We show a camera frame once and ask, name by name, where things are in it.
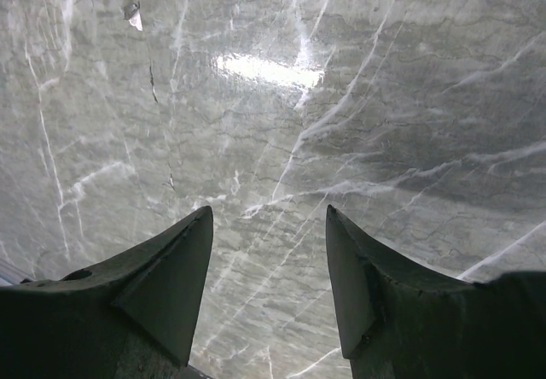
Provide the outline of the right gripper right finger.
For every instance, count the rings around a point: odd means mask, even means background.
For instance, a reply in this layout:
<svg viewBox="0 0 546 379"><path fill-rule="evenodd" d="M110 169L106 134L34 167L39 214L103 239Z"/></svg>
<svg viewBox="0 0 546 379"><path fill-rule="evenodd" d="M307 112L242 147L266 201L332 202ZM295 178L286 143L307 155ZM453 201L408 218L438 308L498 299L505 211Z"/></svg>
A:
<svg viewBox="0 0 546 379"><path fill-rule="evenodd" d="M326 214L341 352L356 378L542 378L545 275L467 283Z"/></svg>

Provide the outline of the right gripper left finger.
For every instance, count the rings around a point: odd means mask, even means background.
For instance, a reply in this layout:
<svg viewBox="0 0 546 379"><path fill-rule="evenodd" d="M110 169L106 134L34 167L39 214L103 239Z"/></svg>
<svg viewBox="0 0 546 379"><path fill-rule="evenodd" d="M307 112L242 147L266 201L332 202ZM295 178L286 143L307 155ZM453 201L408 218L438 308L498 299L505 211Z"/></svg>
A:
<svg viewBox="0 0 546 379"><path fill-rule="evenodd" d="M189 356L212 239L201 207L60 280L2 282L2 377L202 377Z"/></svg>

